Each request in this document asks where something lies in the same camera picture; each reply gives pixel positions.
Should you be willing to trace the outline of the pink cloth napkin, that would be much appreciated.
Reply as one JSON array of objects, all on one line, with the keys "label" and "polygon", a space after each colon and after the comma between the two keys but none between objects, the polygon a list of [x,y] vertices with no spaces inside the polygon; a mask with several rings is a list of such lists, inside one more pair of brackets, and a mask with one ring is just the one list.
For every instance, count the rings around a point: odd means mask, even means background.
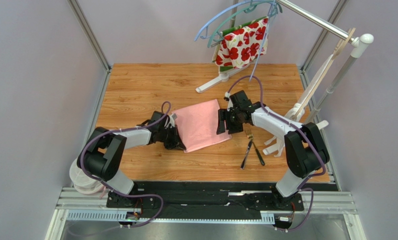
[{"label": "pink cloth napkin", "polygon": [[184,153],[191,153],[212,145],[228,141],[228,133],[217,134],[218,110],[217,99],[194,104],[172,112],[182,143]]}]

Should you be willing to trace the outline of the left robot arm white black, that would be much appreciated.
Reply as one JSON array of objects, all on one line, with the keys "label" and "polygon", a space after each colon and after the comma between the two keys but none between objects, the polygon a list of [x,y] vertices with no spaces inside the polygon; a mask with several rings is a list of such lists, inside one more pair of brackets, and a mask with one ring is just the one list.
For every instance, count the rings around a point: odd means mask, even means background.
[{"label": "left robot arm white black", "polygon": [[121,170],[124,150],[163,143],[167,150],[186,150],[174,116],[159,111],[140,125],[125,130],[97,127],[77,159],[77,167],[118,194],[128,195],[134,182]]}]

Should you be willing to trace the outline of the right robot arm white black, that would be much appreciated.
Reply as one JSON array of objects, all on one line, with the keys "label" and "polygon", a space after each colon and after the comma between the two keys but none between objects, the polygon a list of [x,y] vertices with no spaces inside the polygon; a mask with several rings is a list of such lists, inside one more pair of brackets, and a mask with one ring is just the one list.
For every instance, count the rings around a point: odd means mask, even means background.
[{"label": "right robot arm white black", "polygon": [[240,133],[244,124],[250,124],[281,140],[288,170],[276,184],[275,193],[279,197],[289,198],[297,193],[315,171],[323,169],[329,162],[318,125],[289,120],[259,101],[253,103],[243,90],[234,94],[227,92],[224,99],[229,105],[218,111],[218,135]]}]

